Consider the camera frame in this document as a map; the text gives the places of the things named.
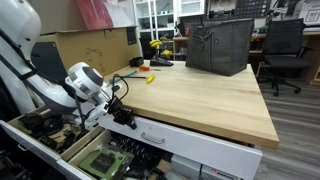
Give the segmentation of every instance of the electronic component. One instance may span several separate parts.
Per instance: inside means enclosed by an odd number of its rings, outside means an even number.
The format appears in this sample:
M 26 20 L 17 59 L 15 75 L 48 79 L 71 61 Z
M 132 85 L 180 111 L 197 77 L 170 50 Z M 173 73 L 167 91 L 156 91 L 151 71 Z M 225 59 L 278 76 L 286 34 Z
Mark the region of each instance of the electronic component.
M 39 141 L 51 149 L 55 149 L 57 147 L 57 142 L 48 136 L 42 136 Z
M 33 137 L 41 135 L 53 135 L 63 128 L 62 119 L 59 116 L 44 118 L 36 113 L 29 113 L 19 119 L 23 125 L 34 133 Z
M 94 176 L 118 180 L 121 179 L 130 162 L 130 158 L 120 152 L 103 149 L 92 152 L 80 167 Z

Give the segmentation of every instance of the yellow tool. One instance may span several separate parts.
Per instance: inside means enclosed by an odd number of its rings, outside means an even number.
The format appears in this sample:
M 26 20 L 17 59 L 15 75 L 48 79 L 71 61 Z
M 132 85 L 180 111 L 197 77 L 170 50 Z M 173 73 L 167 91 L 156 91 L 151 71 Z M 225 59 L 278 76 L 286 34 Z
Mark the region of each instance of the yellow tool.
M 161 37 L 160 38 L 160 41 L 166 41 L 166 40 L 168 40 L 166 37 Z
M 144 78 L 144 79 L 146 79 L 147 84 L 150 84 L 154 80 L 155 77 L 156 76 L 154 74 L 152 74 L 151 76 L 147 76 L 147 77 L 129 76 L 129 77 L 125 77 L 125 78 Z
M 156 40 L 152 40 L 152 41 L 150 41 L 150 43 L 149 43 L 150 45 L 151 45 L 151 47 L 157 47 L 157 46 L 159 46 L 159 45 L 162 45 L 162 42 L 160 41 L 160 40 L 158 40 L 158 39 L 156 39 Z
M 170 57 L 170 54 L 171 54 L 171 53 L 172 53 L 172 51 L 169 51 L 169 50 L 167 50 L 167 49 L 162 52 L 162 54 L 165 55 L 165 56 L 168 57 L 168 58 Z

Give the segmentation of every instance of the yellow object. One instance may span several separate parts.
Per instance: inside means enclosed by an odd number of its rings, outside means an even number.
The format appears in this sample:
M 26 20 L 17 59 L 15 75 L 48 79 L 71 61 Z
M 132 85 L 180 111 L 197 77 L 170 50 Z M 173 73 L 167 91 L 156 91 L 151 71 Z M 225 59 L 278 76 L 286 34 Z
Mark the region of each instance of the yellow object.
M 170 57 L 171 53 L 172 53 L 172 51 L 169 51 L 167 49 L 163 51 L 163 55 L 165 55 L 166 57 Z
M 156 39 L 156 40 L 150 41 L 149 44 L 151 45 L 151 47 L 156 48 L 158 45 L 161 45 L 162 42 L 160 40 Z
M 152 74 L 151 76 L 147 77 L 147 84 L 150 84 L 154 80 L 155 77 L 156 76 L 154 74 Z
M 157 39 L 152 40 L 152 41 L 149 42 L 149 44 L 152 45 L 153 43 L 155 43 L 155 42 L 157 42 L 157 41 L 159 41 L 159 40 L 157 40 Z
M 160 41 L 166 41 L 166 40 L 168 40 L 166 37 L 161 37 L 160 38 Z

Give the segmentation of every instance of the small item on table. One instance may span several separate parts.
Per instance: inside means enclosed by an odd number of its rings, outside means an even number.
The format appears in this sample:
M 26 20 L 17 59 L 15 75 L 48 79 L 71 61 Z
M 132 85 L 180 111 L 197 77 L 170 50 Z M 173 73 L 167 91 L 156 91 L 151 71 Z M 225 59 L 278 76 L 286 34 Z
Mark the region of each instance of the small item on table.
M 155 77 L 156 77 L 156 76 L 155 76 L 154 74 L 152 74 L 151 76 L 147 76 L 147 77 L 130 76 L 130 77 L 126 77 L 126 78 L 143 78 L 143 79 L 146 79 L 147 84 L 150 84 L 150 83 L 154 80 Z
M 135 57 L 129 61 L 130 67 L 139 67 L 143 64 L 143 57 Z
M 139 66 L 139 69 L 142 70 L 142 71 L 161 71 L 161 69 L 150 69 L 150 67 L 147 67 L 147 66 Z
M 122 78 L 127 78 L 127 77 L 130 77 L 130 76 L 136 74 L 137 72 L 138 72 L 138 71 L 133 71 L 133 72 L 131 72 L 131 73 L 129 73 L 129 74 L 126 74 L 126 75 L 124 75 L 124 76 L 121 76 L 121 77 L 122 77 Z M 117 78 L 117 79 L 114 80 L 114 83 L 117 83 L 117 82 L 119 82 L 119 81 L 121 81 L 121 79 L 120 79 L 120 78 Z M 112 83 L 113 83 L 113 79 L 109 79 L 109 84 L 112 84 Z

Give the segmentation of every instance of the cabinet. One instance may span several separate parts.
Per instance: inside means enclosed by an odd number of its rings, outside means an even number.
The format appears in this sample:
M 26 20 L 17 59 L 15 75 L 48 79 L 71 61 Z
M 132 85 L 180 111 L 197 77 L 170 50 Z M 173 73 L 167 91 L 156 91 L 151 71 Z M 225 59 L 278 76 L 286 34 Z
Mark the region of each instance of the cabinet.
M 177 21 L 174 0 L 134 0 L 136 24 L 140 37 L 159 39 L 175 35 Z
M 178 16 L 201 15 L 205 12 L 205 0 L 178 0 Z

